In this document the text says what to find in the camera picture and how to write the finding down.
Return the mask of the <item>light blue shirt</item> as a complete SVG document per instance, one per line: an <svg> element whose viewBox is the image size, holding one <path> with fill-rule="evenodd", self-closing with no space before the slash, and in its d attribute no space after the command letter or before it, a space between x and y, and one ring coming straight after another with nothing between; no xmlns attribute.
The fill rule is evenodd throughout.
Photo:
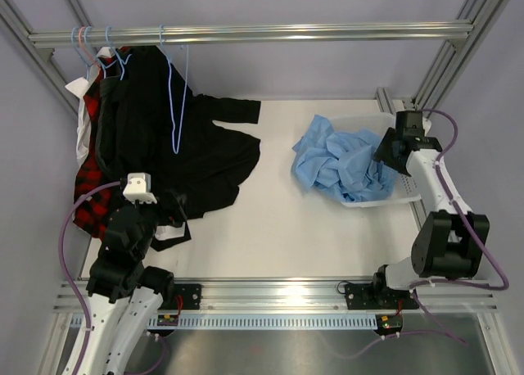
<svg viewBox="0 0 524 375"><path fill-rule="evenodd" d="M373 159L381 140L368 129L336 131L328 118L315 115L292 148L291 172L305 191L316 189L334 201L384 201L397 172Z"/></svg>

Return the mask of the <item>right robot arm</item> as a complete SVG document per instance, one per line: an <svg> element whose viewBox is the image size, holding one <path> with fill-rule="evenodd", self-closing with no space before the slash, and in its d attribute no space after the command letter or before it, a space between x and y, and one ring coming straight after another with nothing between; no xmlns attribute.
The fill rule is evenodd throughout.
<svg viewBox="0 0 524 375"><path fill-rule="evenodd" d="M445 167L446 151L426 135L421 111L399 111L375 153L376 161L414 179L426 210L410 255L373 275L370 296L383 309L415 309L409 293L416 287L470 286L479 269L490 222L459 195Z"/></svg>

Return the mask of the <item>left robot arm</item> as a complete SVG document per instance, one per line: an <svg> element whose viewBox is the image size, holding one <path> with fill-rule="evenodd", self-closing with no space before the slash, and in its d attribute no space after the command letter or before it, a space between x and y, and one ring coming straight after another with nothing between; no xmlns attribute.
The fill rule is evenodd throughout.
<svg viewBox="0 0 524 375"><path fill-rule="evenodd" d="M164 224L187 224L185 198L166 193L126 192L130 203L110 217L102 247L89 272L85 294L68 283L79 299L84 319L64 374L123 374L150 319L159 309L174 312L175 326L182 310L196 309L200 295L177 284L174 274L143 260L151 248L161 251L186 242L188 230L161 244L156 230Z"/></svg>

